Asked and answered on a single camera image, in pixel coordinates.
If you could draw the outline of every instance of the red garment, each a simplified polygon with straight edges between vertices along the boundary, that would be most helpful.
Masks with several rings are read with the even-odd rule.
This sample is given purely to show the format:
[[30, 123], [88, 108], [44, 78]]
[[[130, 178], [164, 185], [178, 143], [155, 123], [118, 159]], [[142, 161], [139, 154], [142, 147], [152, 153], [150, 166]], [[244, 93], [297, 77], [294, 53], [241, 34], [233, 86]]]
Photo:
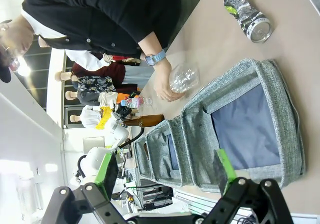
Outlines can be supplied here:
[[85, 76], [100, 76], [106, 77], [109, 76], [112, 79], [113, 85], [115, 86], [115, 90], [118, 93], [126, 93], [131, 94], [134, 91], [137, 91], [136, 84], [122, 84], [125, 78], [126, 68], [123, 64], [113, 62], [108, 67], [102, 67], [97, 71], [88, 71], [82, 68], [79, 64], [74, 63], [71, 71], [77, 77], [85, 77]]
[[130, 57], [123, 57], [123, 56], [115, 56], [115, 55], [113, 55], [113, 60], [114, 61], [121, 61], [121, 60], [127, 59], [127, 58], [130, 58]]

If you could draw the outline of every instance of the mannequin head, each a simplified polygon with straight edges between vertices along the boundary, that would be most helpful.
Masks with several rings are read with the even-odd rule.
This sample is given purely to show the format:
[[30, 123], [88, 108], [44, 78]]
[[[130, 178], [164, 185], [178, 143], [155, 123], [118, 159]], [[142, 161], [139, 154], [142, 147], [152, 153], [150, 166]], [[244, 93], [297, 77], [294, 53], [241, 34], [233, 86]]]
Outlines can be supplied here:
[[54, 75], [54, 78], [57, 82], [63, 82], [63, 81], [66, 81], [66, 80], [70, 80], [71, 79], [71, 76], [72, 76], [72, 72], [57, 72], [55, 73]]
[[67, 91], [65, 93], [66, 100], [75, 100], [78, 96], [78, 92]]
[[71, 121], [72, 123], [80, 122], [80, 121], [81, 121], [81, 118], [80, 118], [80, 116], [77, 116], [77, 115], [71, 115], [71, 116], [70, 116], [70, 121]]

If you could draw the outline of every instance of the blue smartwatch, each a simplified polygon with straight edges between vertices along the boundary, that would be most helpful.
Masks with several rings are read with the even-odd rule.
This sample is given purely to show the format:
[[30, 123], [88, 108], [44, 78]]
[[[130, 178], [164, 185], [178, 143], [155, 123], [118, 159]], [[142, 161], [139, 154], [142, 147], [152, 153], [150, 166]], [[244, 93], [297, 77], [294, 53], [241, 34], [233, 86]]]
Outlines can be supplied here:
[[155, 66], [158, 62], [163, 60], [166, 57], [166, 52], [162, 50], [157, 55], [146, 56], [145, 60], [149, 66]]

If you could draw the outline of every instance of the crushed plastic bottle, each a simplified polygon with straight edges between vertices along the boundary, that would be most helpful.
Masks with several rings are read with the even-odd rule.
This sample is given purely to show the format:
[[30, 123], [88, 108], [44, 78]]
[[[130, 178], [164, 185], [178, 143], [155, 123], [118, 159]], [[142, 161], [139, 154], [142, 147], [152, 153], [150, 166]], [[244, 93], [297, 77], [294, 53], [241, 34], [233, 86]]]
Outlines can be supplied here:
[[199, 84], [199, 72], [196, 66], [177, 66], [170, 74], [170, 88], [175, 93], [184, 93]]

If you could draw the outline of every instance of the plastic bottle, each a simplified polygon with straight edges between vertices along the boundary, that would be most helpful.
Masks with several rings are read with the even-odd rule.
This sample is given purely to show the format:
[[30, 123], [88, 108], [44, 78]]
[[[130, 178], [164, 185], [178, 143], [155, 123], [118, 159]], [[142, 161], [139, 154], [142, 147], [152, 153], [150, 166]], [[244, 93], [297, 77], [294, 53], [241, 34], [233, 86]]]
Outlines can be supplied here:
[[141, 108], [146, 106], [151, 106], [152, 102], [149, 98], [128, 98], [127, 100], [121, 101], [121, 106], [126, 106], [128, 108]]
[[141, 116], [135, 119], [126, 120], [122, 123], [122, 126], [129, 127], [129, 126], [139, 126], [142, 128], [146, 127], [153, 127], [162, 122], [165, 117], [162, 114], [158, 115], [147, 115]]
[[184, 93], [199, 84], [199, 72], [196, 66], [178, 65], [170, 74], [170, 88], [175, 93]]

